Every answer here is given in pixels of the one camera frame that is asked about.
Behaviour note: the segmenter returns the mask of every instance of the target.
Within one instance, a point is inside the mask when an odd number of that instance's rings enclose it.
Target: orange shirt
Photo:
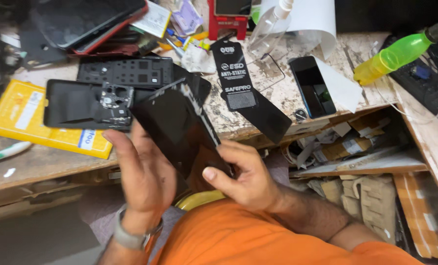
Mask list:
[[[250,212],[229,199],[189,211],[173,228],[151,264],[196,265],[412,265],[404,250],[366,242],[352,252],[309,235],[295,234],[264,212]]]

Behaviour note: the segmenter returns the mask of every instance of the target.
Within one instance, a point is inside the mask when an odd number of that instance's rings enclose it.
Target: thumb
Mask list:
[[[241,184],[227,176],[221,170],[208,166],[203,170],[203,178],[214,188],[233,198],[240,193]]]
[[[141,172],[139,155],[129,137],[120,131],[105,130],[102,136],[116,149],[119,167],[126,175]]]

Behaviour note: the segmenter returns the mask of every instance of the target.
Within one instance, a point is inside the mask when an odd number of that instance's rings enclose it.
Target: yellow packet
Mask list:
[[[45,88],[11,80],[0,99],[0,136],[107,159],[112,144],[103,130],[49,128],[43,124]]]

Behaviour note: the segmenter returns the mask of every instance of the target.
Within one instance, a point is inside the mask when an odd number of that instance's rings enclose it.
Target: clear plastic bottle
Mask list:
[[[270,8],[261,16],[247,44],[247,52],[251,57],[262,59],[275,48],[289,28],[291,23],[289,12],[292,7],[293,0],[280,0],[277,6]]]
[[[438,41],[438,23],[427,28],[424,32],[406,36],[374,57],[358,65],[353,71],[353,79],[361,85],[373,83],[376,79],[396,71],[419,58],[428,47]]]

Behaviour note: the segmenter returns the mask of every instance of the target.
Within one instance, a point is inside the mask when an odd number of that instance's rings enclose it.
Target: wristwatch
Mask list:
[[[150,253],[150,250],[155,245],[157,238],[160,236],[163,228],[163,219],[160,219],[160,224],[147,231],[143,235],[133,235],[128,233],[121,225],[121,220],[126,212],[127,205],[124,204],[121,209],[116,213],[116,222],[114,225],[113,237],[117,243],[121,244],[123,247],[134,250],[142,250],[146,253]]]

